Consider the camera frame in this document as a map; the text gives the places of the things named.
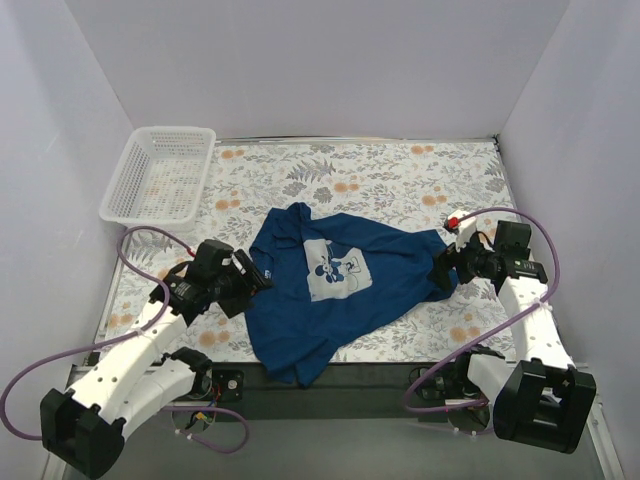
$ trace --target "floral pattern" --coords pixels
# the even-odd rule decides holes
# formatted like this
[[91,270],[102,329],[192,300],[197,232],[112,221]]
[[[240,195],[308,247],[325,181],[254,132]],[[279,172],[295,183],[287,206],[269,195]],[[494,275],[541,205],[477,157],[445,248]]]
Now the floral pattern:
[[[196,228],[181,237],[196,246],[217,238],[248,251],[272,207],[306,202],[315,218],[348,212],[406,231],[437,229],[457,209],[512,206],[494,144],[411,143],[345,145],[255,144],[216,149]],[[496,221],[479,226],[492,237]],[[128,257],[158,277],[184,261],[181,247],[154,232],[135,234]],[[116,275],[116,294],[102,334],[124,333],[153,284],[128,269]],[[338,350],[334,362],[434,361],[506,319],[488,282],[461,285],[442,302],[424,303],[402,318]],[[514,357],[509,331],[485,342]],[[199,317],[168,348],[196,348],[214,361],[257,361],[243,315],[227,319],[219,307]]]

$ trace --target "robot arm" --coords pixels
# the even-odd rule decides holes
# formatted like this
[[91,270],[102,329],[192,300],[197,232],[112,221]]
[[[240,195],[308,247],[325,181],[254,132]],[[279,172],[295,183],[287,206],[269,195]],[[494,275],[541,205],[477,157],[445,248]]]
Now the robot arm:
[[[547,292],[547,276],[541,264],[529,259],[530,227],[498,222],[493,249],[488,250],[480,241],[475,218],[458,222],[464,216],[457,211],[448,218],[445,228],[457,233],[457,239],[435,259],[432,279],[446,288],[451,268],[460,283],[488,278],[509,317],[540,303]],[[515,369],[482,347],[471,351],[467,377],[489,400],[499,438],[572,453],[595,398],[595,381],[576,370],[548,305],[541,304],[511,331]]]
[[187,266],[178,265],[163,279],[169,307],[149,329],[142,330],[162,308],[163,289],[150,295],[129,333],[138,335],[114,346],[104,359],[64,393],[52,389],[40,404],[44,447],[90,478],[99,478],[118,459],[126,439],[167,403],[202,392],[212,375],[206,355],[182,348],[165,358],[152,375],[147,368],[167,346],[217,302],[228,317],[251,306],[251,297],[272,283],[242,251],[206,240]]

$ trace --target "blue cloth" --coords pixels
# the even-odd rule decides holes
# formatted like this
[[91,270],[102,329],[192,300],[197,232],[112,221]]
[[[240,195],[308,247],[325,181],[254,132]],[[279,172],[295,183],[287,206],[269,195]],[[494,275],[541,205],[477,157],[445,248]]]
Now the blue cloth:
[[311,220],[304,203],[272,209],[250,253],[275,287],[245,313],[269,376],[308,386],[338,347],[420,302],[448,298],[453,290],[427,278],[445,247],[435,230],[407,233],[345,213]]

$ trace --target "white graphic print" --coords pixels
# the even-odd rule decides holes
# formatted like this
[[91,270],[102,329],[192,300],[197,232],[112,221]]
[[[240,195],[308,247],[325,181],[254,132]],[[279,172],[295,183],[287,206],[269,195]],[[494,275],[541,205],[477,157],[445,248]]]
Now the white graphic print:
[[322,238],[304,242],[312,302],[347,298],[373,285],[371,273],[359,248],[351,248],[341,258],[334,256],[331,241]]

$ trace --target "plastic basket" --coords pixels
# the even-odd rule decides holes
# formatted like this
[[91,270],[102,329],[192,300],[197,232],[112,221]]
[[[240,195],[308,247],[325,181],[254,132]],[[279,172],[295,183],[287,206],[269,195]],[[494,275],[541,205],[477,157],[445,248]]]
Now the plastic basket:
[[137,129],[111,177],[100,217],[127,227],[192,229],[215,141],[209,128]]

